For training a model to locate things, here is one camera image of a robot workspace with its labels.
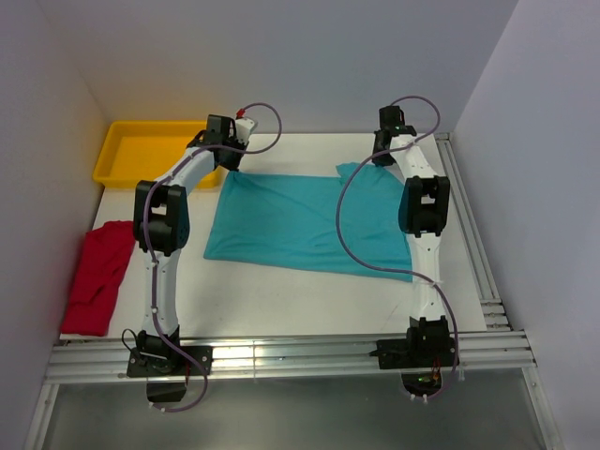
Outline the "teal t shirt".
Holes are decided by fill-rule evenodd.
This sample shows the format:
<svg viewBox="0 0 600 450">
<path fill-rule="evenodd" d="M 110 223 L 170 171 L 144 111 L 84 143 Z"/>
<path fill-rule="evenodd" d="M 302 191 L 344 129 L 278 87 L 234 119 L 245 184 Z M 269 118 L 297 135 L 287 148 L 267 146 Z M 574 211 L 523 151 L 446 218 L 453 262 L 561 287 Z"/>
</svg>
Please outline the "teal t shirt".
<svg viewBox="0 0 600 450">
<path fill-rule="evenodd" d="M 411 281 L 411 252 L 398 226 L 402 183 L 372 165 L 336 171 L 229 173 L 205 258 Z"/>
</svg>

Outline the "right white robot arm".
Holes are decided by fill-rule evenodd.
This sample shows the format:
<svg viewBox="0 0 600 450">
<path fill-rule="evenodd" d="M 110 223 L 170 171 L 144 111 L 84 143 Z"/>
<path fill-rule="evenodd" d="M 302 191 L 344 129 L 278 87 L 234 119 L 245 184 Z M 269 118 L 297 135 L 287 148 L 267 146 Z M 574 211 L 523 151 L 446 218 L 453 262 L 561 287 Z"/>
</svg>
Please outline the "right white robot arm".
<svg viewBox="0 0 600 450">
<path fill-rule="evenodd" d="M 406 235 L 414 272 L 405 347 L 408 359 L 423 366 L 437 353 L 450 352 L 453 347 L 444 301 L 438 292 L 440 244 L 447 223 L 450 182 L 437 174 L 417 145 L 401 151 L 397 157 L 380 154 L 401 145 L 401 136 L 416 136 L 415 129 L 405 123 L 404 112 L 398 105 L 380 108 L 373 162 L 383 167 L 397 164 L 404 178 L 398 225 Z"/>
</svg>

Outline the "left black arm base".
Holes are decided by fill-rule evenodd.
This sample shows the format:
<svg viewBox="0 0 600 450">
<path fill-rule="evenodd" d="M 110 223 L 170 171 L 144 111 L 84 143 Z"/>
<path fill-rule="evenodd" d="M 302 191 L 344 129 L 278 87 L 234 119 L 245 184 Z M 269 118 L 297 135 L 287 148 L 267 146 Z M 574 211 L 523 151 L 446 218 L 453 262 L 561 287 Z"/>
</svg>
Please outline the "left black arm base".
<svg viewBox="0 0 600 450">
<path fill-rule="evenodd" d="M 160 337 L 145 331 L 122 332 L 121 343 L 128 351 L 126 376 L 146 379 L 146 396 L 150 402 L 168 406 L 184 399 L 192 376 L 207 377 L 212 368 L 213 348 L 207 345 L 180 345 L 179 330 L 167 337 L 174 350 Z"/>
</svg>

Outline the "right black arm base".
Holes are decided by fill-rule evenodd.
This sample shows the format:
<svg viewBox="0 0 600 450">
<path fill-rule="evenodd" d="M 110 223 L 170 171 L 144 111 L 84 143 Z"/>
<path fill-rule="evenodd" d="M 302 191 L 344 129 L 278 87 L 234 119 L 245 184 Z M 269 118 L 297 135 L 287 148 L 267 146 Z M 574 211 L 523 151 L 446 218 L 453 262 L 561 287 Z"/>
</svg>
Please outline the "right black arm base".
<svg viewBox="0 0 600 450">
<path fill-rule="evenodd" d="M 452 373 L 458 368 L 458 336 L 444 316 L 411 320 L 405 337 L 379 339 L 368 355 L 381 370 L 418 369 L 401 374 L 402 386 L 411 398 L 425 401 L 443 391 L 443 368 Z"/>
</svg>

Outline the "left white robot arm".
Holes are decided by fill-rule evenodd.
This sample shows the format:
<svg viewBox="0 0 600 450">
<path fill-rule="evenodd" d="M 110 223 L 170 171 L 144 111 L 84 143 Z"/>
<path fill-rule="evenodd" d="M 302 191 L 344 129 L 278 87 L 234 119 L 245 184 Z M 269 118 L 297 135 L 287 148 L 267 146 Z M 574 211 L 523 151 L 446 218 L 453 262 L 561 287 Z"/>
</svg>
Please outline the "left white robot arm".
<svg viewBox="0 0 600 450">
<path fill-rule="evenodd" d="M 235 117 L 210 114 L 205 128 L 168 171 L 135 188 L 133 231 L 147 275 L 136 345 L 161 374 L 174 373 L 183 362 L 175 296 L 177 266 L 190 233 L 188 194 L 215 169 L 236 170 L 256 126 L 243 109 Z"/>
</svg>

